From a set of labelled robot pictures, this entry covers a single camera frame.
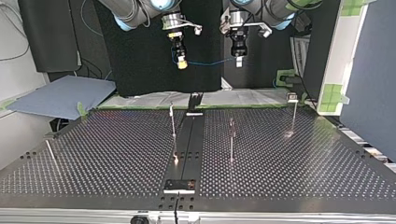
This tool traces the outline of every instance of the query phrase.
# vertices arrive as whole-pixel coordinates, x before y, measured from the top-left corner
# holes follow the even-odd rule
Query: metal rod
[[[172,136],[176,137],[176,128],[175,128],[175,118],[174,118],[174,112],[173,112],[173,103],[171,103],[171,106],[169,107],[169,116],[172,119]]]
[[[233,118],[230,119],[230,161],[233,161],[233,139],[236,137],[235,121]]]
[[[51,158],[52,158],[53,160],[55,160],[55,155],[53,154],[52,147],[50,146],[50,141],[49,141],[49,140],[46,140],[46,143],[47,143],[47,147],[48,147],[48,149],[49,149],[49,154],[50,154]]]
[[[297,104],[298,104],[298,103],[295,103],[295,104],[294,104],[293,127],[294,127],[294,122],[295,122],[295,120],[296,120]]]

